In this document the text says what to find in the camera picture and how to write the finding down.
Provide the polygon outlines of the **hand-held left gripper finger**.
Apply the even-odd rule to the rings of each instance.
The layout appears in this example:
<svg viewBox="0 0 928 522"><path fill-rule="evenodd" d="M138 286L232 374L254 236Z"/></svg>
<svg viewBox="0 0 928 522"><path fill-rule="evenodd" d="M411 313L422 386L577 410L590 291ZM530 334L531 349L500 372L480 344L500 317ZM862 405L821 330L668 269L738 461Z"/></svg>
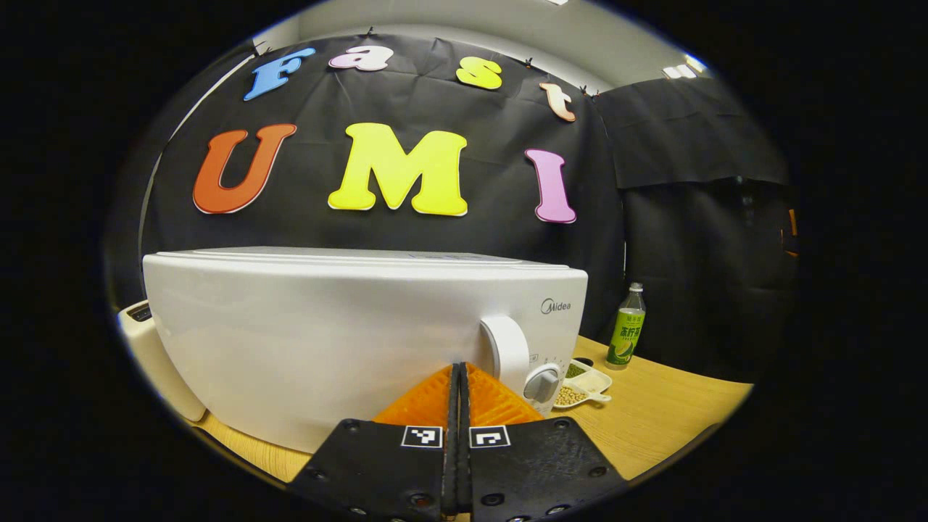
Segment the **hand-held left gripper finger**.
<svg viewBox="0 0 928 522"><path fill-rule="evenodd" d="M576 420L475 427L460 363L460 508L473 521L579 521L629 491Z"/></svg>
<svg viewBox="0 0 928 522"><path fill-rule="evenodd" d="M289 482L338 521L444 521L457 506L460 363L451 367L445 427L346 418Z"/></svg>

